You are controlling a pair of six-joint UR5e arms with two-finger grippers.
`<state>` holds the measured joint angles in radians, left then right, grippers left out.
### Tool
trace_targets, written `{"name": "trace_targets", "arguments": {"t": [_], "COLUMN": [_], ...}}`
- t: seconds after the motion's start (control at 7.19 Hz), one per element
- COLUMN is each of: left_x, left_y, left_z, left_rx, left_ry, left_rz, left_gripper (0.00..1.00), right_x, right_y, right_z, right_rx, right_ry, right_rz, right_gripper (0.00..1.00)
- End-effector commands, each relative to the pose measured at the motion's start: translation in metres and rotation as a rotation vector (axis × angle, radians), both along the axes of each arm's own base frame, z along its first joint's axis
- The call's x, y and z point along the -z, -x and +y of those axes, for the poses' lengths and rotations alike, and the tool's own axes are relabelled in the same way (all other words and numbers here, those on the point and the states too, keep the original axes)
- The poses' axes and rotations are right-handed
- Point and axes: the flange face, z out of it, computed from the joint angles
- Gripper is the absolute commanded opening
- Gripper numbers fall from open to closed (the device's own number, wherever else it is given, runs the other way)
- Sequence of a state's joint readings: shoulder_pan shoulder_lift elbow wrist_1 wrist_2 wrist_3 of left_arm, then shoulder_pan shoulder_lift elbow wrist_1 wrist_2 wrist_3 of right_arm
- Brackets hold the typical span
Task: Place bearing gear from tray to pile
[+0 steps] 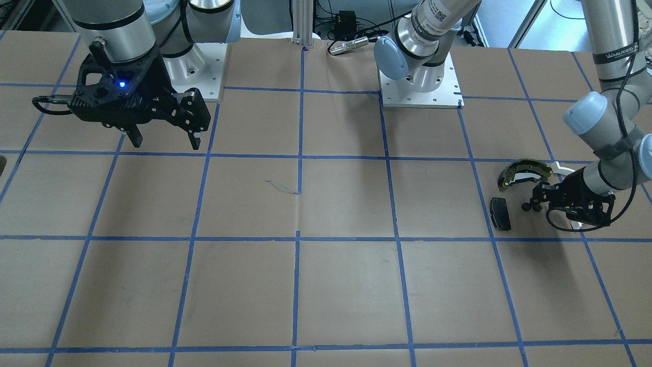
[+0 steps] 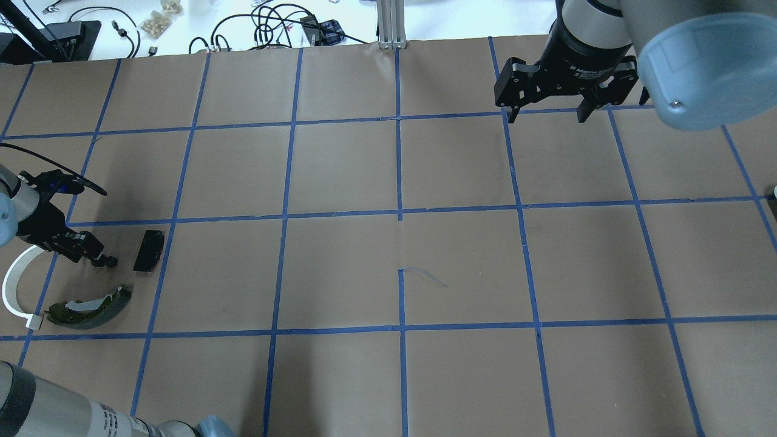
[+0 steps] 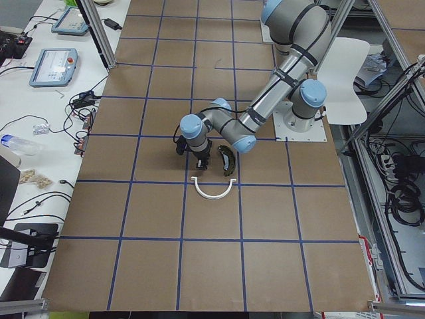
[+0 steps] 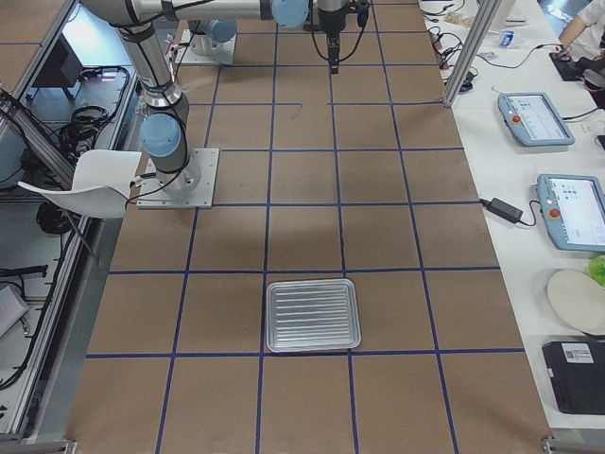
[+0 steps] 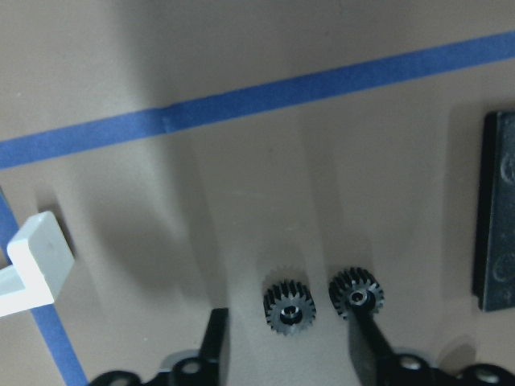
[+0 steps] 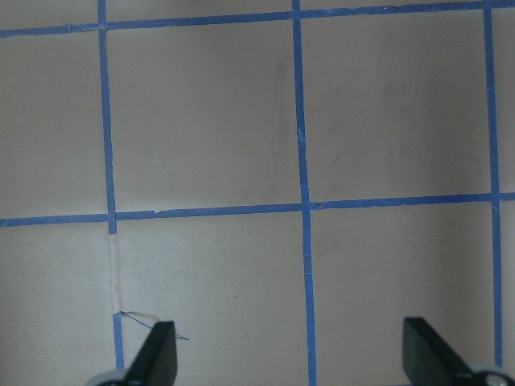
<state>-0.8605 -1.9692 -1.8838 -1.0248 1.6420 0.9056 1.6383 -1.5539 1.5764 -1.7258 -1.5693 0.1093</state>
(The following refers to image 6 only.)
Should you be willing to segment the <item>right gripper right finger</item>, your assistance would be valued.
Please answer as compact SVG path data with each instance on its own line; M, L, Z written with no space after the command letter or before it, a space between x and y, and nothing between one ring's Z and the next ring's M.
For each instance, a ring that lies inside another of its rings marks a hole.
M421 317L405 317L402 368L412 385L472 385L474 372Z

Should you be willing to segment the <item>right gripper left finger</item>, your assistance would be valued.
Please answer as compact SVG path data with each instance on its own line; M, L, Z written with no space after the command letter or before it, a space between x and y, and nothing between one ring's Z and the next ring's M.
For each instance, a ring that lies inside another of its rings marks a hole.
M123 385L172 386L178 373L173 321L157 322L122 379Z

